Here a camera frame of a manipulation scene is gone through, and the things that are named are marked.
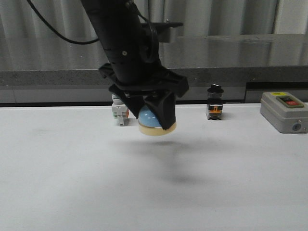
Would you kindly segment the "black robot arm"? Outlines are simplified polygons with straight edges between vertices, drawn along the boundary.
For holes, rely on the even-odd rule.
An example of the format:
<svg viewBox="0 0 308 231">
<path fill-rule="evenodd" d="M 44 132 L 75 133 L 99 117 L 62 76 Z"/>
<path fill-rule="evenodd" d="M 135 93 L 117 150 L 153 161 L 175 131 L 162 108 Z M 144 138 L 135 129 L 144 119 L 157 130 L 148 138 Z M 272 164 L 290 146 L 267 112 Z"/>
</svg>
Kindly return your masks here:
<svg viewBox="0 0 308 231">
<path fill-rule="evenodd" d="M 189 84 L 162 66 L 158 36 L 179 23 L 152 23 L 131 0 L 84 0 L 82 6 L 108 58 L 100 73 L 112 82 L 111 93 L 135 116 L 147 106 L 162 129 L 174 128 L 176 98 Z"/>
</svg>

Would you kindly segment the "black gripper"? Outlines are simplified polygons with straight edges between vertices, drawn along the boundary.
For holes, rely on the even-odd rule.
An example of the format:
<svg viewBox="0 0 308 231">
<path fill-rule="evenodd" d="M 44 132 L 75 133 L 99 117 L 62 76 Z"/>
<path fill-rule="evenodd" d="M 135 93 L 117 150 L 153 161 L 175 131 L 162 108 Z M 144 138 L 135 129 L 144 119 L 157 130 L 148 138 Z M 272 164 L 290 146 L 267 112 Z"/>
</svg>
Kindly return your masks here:
<svg viewBox="0 0 308 231">
<path fill-rule="evenodd" d="M 176 96 L 182 97 L 188 91 L 186 77 L 163 67 L 160 60 L 145 63 L 141 58 L 124 56 L 110 58 L 99 71 L 110 80 L 109 91 L 115 95 L 116 104 L 125 105 L 136 119 L 145 103 L 162 129 L 176 122 Z"/>
</svg>

